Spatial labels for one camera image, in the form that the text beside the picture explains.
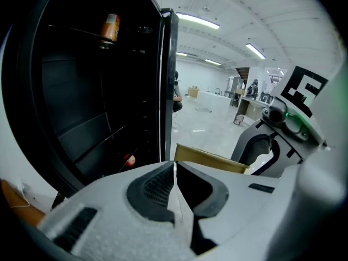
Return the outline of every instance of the table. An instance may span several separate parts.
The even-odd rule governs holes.
[[[224,97],[210,92],[198,91],[197,103],[211,110],[212,112],[226,114],[228,112],[230,102],[231,98],[229,97]]]
[[[247,98],[243,96],[239,100],[237,113],[234,117],[233,122],[238,115],[242,115],[248,120],[246,121],[246,124],[250,125],[251,123],[254,123],[256,120],[260,119],[262,116],[262,110],[269,106],[269,103],[256,101],[253,98]]]

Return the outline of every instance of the red object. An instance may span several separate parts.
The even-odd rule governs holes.
[[[131,155],[131,157],[129,157],[129,154],[126,154],[123,157],[123,160],[126,160],[126,159],[128,159],[126,162],[127,167],[132,167],[135,164],[135,156]]]

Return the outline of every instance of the white floor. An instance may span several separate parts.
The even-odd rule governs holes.
[[[195,98],[183,97],[182,103],[183,108],[173,114],[170,159],[174,159],[176,143],[230,159],[239,136],[247,128],[233,123],[237,108],[229,106],[228,113],[222,115],[197,111],[203,106]],[[271,158],[272,153],[259,156],[246,173],[253,173]]]

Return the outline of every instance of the fluorescent light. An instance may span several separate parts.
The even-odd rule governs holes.
[[[201,19],[199,17],[196,17],[196,16],[182,14],[182,13],[176,13],[176,14],[182,20],[188,20],[188,21],[196,22],[196,23],[208,26],[208,27],[213,28],[213,29],[219,29],[220,28],[220,25],[217,25],[217,24],[212,23],[212,22],[207,21],[207,20],[203,20],[203,19]]]
[[[251,43],[247,43],[245,46],[249,48],[257,56],[259,56],[261,59],[266,59],[266,57],[259,50],[257,50]]]
[[[208,62],[208,63],[212,63],[212,64],[215,64],[215,65],[221,66],[220,63],[211,61],[211,60],[209,60],[209,59],[206,59],[205,62]]]

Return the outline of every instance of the orange object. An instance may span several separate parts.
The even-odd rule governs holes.
[[[33,227],[36,227],[36,225],[38,225],[45,217],[45,214],[42,211],[36,209],[32,205],[22,208],[13,208],[14,206],[26,206],[28,203],[19,196],[5,180],[1,180],[1,189],[9,208],[12,208],[12,212],[14,212],[19,219]]]
[[[117,41],[119,35],[120,27],[120,16],[117,14],[109,14],[107,20],[105,21],[101,35],[105,38],[108,38],[112,41]],[[101,40],[101,48],[109,48],[112,45],[112,42]]]
[[[126,162],[127,167],[132,167],[135,164],[135,156],[131,155],[131,157],[129,157],[129,154],[126,154],[123,160],[126,160],[126,159],[128,159]]]

